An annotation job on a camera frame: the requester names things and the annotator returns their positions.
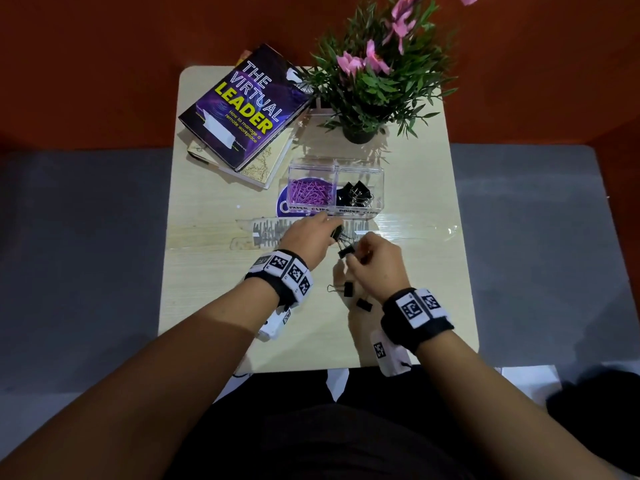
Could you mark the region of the person's right forearm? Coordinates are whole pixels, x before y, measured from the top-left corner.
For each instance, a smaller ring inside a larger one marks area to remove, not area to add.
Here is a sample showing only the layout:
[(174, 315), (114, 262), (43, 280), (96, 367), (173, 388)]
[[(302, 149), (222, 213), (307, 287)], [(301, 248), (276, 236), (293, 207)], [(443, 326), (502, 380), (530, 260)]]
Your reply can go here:
[(608, 464), (556, 422), (455, 332), (421, 343), (416, 356), (452, 414), (510, 480), (618, 480)]

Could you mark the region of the green plant with pink flowers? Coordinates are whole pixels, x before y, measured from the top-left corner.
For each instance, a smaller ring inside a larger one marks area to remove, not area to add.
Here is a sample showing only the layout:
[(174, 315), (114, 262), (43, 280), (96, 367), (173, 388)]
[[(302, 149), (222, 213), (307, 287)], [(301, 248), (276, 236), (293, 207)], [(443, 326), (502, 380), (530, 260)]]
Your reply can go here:
[(343, 35), (317, 43), (303, 80), (335, 113), (321, 126), (379, 131), (395, 124), (398, 135), (437, 115), (435, 101), (456, 92), (450, 41), (441, 41), (432, 17), (436, 0), (358, 0)]

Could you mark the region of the beige map-print book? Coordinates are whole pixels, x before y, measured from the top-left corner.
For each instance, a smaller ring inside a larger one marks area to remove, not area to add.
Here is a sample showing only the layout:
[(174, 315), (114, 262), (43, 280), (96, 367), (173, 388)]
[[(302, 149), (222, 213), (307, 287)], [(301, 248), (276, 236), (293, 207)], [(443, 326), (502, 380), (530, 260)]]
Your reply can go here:
[(229, 176), (242, 180), (247, 184), (260, 189), (268, 189), (276, 177), (277, 171), (285, 160), (285, 157), (292, 145), (298, 124), (292, 125), (283, 130), (263, 151), (254, 158), (240, 172), (235, 172), (228, 167), (219, 157), (208, 149), (196, 137), (187, 144), (187, 153), (196, 161), (203, 163), (206, 167), (228, 174)]

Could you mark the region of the person's black clothing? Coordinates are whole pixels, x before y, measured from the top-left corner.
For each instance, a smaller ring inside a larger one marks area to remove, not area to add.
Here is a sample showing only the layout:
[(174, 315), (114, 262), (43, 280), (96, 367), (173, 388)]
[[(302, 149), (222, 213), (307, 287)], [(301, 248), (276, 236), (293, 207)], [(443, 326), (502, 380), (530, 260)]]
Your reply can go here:
[(163, 480), (500, 480), (420, 366), (253, 374), (204, 412)]

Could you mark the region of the black fabric object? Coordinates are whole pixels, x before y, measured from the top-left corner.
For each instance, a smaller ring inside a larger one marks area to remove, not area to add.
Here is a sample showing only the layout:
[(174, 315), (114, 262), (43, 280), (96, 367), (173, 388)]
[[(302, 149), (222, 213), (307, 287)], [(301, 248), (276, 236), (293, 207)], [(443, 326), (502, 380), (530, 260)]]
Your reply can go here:
[(592, 453), (640, 477), (640, 375), (600, 369), (566, 383), (546, 407)]

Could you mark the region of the heap of black binder clips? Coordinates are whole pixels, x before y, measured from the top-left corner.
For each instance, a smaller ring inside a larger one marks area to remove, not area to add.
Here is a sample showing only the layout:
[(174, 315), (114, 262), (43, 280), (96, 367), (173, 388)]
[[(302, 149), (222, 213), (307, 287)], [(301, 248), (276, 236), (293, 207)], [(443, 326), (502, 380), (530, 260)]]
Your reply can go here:
[(362, 182), (356, 184), (348, 182), (345, 186), (336, 190), (335, 204), (338, 207), (361, 207), (368, 208), (373, 201), (373, 194)]

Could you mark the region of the clear plastic ruler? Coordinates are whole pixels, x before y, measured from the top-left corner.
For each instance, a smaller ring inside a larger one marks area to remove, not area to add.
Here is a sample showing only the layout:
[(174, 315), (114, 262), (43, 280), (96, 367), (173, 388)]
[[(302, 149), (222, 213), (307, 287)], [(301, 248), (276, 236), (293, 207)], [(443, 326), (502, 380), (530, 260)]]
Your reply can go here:
[(273, 250), (288, 229), (302, 217), (260, 217), (237, 219), (236, 225), (243, 232), (233, 237), (229, 249), (233, 251)]

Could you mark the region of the purple hardcover book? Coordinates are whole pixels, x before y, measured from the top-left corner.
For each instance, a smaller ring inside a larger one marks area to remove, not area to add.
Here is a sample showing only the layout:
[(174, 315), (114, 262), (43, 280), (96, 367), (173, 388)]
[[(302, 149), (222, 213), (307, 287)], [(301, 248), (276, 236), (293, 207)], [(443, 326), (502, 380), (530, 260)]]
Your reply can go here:
[(299, 69), (261, 44), (178, 120), (227, 167), (240, 172), (299, 117), (313, 92)]

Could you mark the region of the pile of purple paper clips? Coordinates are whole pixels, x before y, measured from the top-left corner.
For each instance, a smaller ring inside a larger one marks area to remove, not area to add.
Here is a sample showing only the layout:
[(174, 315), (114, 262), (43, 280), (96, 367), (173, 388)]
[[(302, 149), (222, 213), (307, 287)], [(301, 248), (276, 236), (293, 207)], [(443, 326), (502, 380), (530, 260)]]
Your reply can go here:
[(332, 203), (333, 185), (321, 178), (306, 177), (290, 180), (287, 203), (293, 206), (326, 207)]

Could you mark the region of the clear two-compartment organiser box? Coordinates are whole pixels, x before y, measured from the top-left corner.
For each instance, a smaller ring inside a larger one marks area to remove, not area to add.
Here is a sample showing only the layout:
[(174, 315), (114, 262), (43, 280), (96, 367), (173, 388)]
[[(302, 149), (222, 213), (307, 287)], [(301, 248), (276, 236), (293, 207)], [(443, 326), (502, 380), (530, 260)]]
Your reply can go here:
[[(287, 185), (290, 180), (313, 177), (321, 178), (333, 185), (332, 203), (326, 207), (293, 206), (287, 203)], [(370, 207), (338, 207), (335, 204), (337, 189), (348, 182), (356, 184), (362, 181), (372, 192)], [(284, 174), (284, 186), (280, 190), (276, 203), (277, 217), (304, 217), (326, 212), (330, 216), (347, 219), (370, 219), (382, 212), (385, 206), (385, 174), (377, 164), (350, 159), (297, 158)]]

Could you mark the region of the person's right hand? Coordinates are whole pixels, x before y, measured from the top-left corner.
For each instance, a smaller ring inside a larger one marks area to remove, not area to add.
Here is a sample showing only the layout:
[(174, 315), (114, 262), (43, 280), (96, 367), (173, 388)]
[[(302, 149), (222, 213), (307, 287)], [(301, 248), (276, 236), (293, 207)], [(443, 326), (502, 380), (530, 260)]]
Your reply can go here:
[(346, 265), (380, 305), (399, 291), (411, 288), (400, 247), (376, 233), (364, 234), (355, 252), (347, 254)]

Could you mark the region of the person's left forearm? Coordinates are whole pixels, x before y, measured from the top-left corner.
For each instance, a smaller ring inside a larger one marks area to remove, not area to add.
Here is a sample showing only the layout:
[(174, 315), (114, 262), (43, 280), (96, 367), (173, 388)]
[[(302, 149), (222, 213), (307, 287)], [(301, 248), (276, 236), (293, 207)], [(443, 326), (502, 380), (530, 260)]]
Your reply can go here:
[(0, 461), (0, 480), (162, 478), (279, 297), (251, 278), (149, 343)]

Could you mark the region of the black wristband with square markers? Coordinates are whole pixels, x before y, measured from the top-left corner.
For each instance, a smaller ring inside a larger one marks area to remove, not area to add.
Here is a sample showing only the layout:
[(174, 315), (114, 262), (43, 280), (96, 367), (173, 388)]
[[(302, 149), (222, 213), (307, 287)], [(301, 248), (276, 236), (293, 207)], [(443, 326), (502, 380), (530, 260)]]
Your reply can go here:
[(381, 328), (386, 336), (413, 355), (421, 343), (454, 329), (446, 309), (427, 289), (399, 290), (384, 302), (382, 310)]
[(288, 250), (274, 250), (261, 255), (244, 279), (259, 278), (267, 282), (279, 297), (284, 309), (300, 306), (314, 286), (311, 270), (299, 255)]

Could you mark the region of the black plant pot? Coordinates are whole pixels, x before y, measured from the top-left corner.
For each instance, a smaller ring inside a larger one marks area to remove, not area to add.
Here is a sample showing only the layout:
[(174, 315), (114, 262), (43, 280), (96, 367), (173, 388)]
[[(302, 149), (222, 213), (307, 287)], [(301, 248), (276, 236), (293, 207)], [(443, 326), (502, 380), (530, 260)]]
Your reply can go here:
[(342, 125), (342, 133), (348, 142), (363, 145), (370, 142), (379, 132), (378, 128), (373, 129), (372, 131), (365, 131), (361, 128), (351, 127), (346, 124)]

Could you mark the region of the person's left hand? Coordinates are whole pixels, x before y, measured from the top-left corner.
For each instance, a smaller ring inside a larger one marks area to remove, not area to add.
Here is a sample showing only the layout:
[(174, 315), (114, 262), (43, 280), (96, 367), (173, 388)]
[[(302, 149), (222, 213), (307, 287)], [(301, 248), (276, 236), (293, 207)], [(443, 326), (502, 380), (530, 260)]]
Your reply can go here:
[(313, 271), (324, 260), (333, 244), (321, 244), (314, 240), (314, 216), (295, 222), (283, 235), (277, 250), (290, 251), (299, 256)]

